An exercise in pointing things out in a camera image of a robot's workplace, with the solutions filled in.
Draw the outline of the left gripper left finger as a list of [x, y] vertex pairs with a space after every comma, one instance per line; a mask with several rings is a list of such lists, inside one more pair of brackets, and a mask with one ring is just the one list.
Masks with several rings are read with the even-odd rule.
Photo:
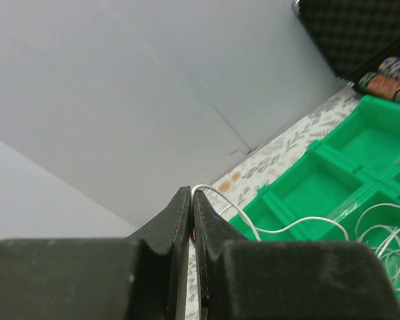
[[180, 187], [169, 204], [128, 236], [136, 245], [128, 319], [184, 319], [191, 188]]

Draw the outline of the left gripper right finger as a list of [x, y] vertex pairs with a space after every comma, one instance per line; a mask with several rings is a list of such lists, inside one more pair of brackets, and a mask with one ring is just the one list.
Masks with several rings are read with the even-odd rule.
[[195, 192], [192, 205], [200, 318], [251, 319], [252, 243], [216, 213], [204, 192]]

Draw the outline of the green compartment tray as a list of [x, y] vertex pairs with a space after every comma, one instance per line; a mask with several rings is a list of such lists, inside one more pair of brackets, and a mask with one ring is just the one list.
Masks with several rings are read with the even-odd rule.
[[244, 211], [230, 223], [251, 240], [368, 245], [400, 292], [400, 104], [362, 98]]

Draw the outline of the floral table mat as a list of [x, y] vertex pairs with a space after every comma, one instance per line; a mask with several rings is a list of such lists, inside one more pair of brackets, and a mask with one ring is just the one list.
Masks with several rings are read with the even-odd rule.
[[[202, 191], [230, 226], [235, 216], [249, 223], [244, 209], [260, 188], [282, 176], [366, 96], [351, 89], [340, 91], [214, 186], [195, 186], [191, 200]], [[400, 319], [400, 292], [368, 245], [349, 239], [248, 240], [251, 319]]]

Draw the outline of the black poker chip case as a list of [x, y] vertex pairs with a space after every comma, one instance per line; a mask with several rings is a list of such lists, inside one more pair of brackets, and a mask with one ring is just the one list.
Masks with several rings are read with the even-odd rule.
[[334, 74], [360, 94], [400, 103], [400, 1], [294, 1]]

